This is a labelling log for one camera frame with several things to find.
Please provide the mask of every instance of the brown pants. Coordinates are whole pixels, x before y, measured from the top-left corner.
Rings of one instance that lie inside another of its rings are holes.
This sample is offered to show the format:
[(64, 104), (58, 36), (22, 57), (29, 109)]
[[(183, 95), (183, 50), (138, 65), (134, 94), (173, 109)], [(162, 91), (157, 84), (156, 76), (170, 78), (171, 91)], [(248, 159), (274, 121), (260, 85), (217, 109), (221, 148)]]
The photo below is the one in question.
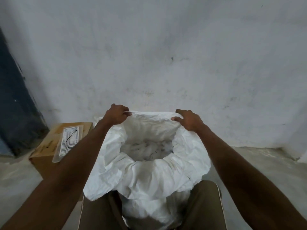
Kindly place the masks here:
[[(79, 230), (128, 230), (117, 191), (91, 202), (84, 197)], [(194, 186), (178, 230), (226, 230), (218, 186), (201, 181)]]

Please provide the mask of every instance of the gray floor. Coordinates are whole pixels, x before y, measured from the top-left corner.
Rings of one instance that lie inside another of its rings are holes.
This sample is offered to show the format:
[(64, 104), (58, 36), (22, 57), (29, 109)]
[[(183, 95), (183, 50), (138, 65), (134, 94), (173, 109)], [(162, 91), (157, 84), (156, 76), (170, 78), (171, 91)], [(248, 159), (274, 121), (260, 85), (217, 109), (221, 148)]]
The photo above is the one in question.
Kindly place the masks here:
[[(235, 149), (274, 182), (307, 219), (307, 164), (294, 162), (274, 149)], [(41, 181), (27, 156), (14, 160), (0, 158), (0, 226), (13, 215)], [(251, 229), (240, 216), (216, 170), (212, 168), (203, 179), (212, 180), (219, 185), (228, 229)], [(63, 229), (77, 229), (80, 211), (79, 202)]]

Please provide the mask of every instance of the black cable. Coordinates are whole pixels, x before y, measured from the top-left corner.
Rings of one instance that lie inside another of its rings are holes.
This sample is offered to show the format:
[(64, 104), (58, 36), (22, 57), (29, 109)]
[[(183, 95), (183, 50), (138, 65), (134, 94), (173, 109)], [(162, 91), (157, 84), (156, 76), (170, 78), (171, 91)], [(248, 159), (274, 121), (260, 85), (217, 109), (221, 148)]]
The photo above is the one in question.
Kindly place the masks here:
[(68, 147), (68, 146), (67, 146), (67, 141), (69, 140), (70, 137), (68, 137), (68, 139), (67, 139), (66, 142), (65, 142), (65, 145), (66, 145), (67, 148), (73, 148), (73, 147)]

